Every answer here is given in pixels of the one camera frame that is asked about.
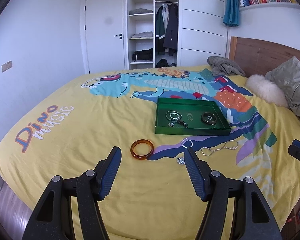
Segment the white bookshelf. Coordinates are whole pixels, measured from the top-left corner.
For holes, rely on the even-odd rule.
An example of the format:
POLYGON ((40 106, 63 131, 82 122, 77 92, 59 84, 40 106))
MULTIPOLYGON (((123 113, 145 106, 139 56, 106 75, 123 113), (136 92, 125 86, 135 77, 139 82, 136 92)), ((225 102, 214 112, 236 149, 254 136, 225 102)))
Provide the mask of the white bookshelf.
POLYGON ((250 9, 258 9, 258 8, 294 8, 300 9, 300 5, 298 3, 287 3, 287 2, 276 2, 276 3, 260 3, 253 4, 246 7, 241 7, 239 10, 250 10, 250 9))

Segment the thin metal bangle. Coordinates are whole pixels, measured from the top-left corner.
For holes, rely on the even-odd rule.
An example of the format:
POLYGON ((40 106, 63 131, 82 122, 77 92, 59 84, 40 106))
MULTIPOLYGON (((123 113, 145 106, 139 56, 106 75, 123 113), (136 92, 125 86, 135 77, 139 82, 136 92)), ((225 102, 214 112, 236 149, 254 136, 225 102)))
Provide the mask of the thin metal bangle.
POLYGON ((166 111, 165 116, 166 116, 166 119, 171 122, 178 122, 182 118, 181 113, 179 113, 177 111, 166 111))

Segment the white fluffy pillow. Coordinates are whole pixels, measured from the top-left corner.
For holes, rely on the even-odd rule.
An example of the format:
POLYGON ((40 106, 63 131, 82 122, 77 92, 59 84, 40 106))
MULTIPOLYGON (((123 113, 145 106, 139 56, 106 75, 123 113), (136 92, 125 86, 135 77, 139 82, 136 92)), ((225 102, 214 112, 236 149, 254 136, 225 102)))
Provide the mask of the white fluffy pillow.
POLYGON ((263 75, 251 75, 245 86, 257 97, 267 103, 274 103, 277 106, 288 108, 285 94, 274 82, 269 81, 263 75))

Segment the dark brown bangle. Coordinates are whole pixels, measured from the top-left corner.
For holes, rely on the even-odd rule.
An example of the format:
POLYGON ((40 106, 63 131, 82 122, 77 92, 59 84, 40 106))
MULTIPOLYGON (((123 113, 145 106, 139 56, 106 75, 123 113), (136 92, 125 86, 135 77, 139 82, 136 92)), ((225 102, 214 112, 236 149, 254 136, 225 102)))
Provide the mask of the dark brown bangle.
POLYGON ((217 117, 213 113, 205 112, 201 115, 201 121, 208 125, 214 125, 217 123, 217 117))

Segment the green white hanging jacket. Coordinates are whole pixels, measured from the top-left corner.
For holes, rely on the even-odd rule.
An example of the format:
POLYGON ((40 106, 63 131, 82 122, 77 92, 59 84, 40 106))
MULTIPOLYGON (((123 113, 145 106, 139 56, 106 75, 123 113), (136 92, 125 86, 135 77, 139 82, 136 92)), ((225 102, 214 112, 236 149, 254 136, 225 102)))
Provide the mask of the green white hanging jacket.
POLYGON ((155 19, 155 51, 159 55, 165 54, 165 48, 163 47, 163 44, 164 44, 166 31, 164 28, 162 11, 163 11, 163 6, 159 7, 155 19))

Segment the wall light switch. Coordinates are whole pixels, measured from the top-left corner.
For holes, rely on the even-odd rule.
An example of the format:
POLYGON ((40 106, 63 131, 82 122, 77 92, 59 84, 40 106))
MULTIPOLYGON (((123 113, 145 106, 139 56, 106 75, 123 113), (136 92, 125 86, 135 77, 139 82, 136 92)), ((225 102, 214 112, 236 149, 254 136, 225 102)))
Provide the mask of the wall light switch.
POLYGON ((12 61, 2 64, 2 72, 5 72, 10 68, 12 68, 12 61))

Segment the teal curtain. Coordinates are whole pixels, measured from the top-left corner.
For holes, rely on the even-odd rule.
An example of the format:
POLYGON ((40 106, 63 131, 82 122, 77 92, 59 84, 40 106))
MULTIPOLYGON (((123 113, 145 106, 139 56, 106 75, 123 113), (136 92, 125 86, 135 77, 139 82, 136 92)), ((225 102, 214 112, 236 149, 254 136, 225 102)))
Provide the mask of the teal curtain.
POLYGON ((223 23, 228 27, 238 27, 240 25, 239 0, 226 0, 226 9, 223 23))

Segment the green jewelry tray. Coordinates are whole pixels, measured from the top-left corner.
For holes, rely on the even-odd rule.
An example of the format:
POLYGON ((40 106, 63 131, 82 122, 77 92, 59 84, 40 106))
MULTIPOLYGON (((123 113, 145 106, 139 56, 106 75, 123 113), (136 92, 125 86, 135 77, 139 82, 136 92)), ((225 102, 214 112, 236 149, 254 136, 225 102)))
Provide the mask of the green jewelry tray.
POLYGON ((157 100, 155 133, 165 135, 229 135, 230 124, 214 101, 159 98, 157 100), (166 119, 166 111, 177 111, 182 118, 178 122, 166 119), (208 125, 201 121, 202 113, 215 114, 217 123, 208 125))

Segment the white open wardrobe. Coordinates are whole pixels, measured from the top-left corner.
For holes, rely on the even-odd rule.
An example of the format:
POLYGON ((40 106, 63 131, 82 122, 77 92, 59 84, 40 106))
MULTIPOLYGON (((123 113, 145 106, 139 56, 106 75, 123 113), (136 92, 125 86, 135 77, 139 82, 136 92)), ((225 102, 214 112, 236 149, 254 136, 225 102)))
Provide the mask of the white open wardrobe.
POLYGON ((200 66, 225 56, 226 0, 125 0, 128 69, 200 66))

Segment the silver wrist watch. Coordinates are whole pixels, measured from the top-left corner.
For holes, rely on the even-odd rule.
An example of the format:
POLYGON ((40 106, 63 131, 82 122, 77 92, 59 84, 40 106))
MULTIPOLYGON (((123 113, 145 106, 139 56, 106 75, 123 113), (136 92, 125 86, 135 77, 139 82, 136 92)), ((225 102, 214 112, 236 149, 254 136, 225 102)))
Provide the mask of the silver wrist watch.
POLYGON ((184 157, 178 157, 177 158, 177 163, 179 165, 185 165, 185 158, 184 157))

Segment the black folded clothes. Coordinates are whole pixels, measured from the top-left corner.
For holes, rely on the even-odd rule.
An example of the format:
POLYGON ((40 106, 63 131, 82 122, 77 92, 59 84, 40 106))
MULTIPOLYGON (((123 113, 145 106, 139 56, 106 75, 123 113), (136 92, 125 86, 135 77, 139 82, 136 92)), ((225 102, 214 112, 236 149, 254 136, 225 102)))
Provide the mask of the black folded clothes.
POLYGON ((152 61, 153 48, 135 51, 132 54, 132 61, 152 61))

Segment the yellow dinosaur bedspread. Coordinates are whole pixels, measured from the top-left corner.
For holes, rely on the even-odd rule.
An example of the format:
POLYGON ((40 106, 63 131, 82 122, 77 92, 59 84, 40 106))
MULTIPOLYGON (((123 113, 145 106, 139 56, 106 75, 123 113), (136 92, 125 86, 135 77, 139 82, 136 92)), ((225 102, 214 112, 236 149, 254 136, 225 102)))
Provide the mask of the yellow dinosaur bedspread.
POLYGON ((40 102, 0 142, 0 175, 34 208, 55 175, 92 169, 115 146, 122 161, 109 196, 100 202, 111 239, 194 239, 207 204, 195 194, 185 166, 192 146, 209 166, 233 179, 252 177, 278 226, 300 197, 300 162, 288 153, 300 121, 245 88, 242 76, 214 77, 207 66, 125 70, 82 75, 40 102), (214 101, 231 126, 225 137, 155 133, 158 98, 214 101), (146 139, 154 152, 130 154, 146 139))

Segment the grey crumpled blanket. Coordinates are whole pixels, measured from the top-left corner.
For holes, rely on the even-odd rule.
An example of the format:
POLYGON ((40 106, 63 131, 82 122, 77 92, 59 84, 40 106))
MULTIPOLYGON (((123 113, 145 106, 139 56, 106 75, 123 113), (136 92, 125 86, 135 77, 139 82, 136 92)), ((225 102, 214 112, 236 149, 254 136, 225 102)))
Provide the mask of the grey crumpled blanket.
POLYGON ((209 56, 207 63, 211 67, 213 76, 219 75, 239 75, 246 76, 245 72, 239 67, 239 65, 225 57, 209 56))

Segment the wooden headboard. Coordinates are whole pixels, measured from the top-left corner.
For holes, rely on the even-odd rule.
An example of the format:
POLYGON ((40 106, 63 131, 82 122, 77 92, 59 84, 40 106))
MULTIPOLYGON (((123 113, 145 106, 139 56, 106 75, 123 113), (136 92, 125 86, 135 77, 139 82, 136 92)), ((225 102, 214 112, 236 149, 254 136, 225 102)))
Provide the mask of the wooden headboard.
POLYGON ((254 38, 231 37, 230 60, 236 62, 249 77, 267 72, 292 57, 300 61, 300 51, 282 44, 254 38))

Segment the dark hanging coat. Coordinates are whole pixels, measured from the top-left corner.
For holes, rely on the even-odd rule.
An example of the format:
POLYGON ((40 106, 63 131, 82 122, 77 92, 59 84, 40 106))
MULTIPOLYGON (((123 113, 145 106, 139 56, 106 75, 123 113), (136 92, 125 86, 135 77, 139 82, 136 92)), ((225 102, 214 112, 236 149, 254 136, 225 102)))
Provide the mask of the dark hanging coat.
POLYGON ((168 49, 168 55, 177 52, 179 8, 176 3, 167 4, 163 11, 163 22, 166 30, 163 47, 168 49))

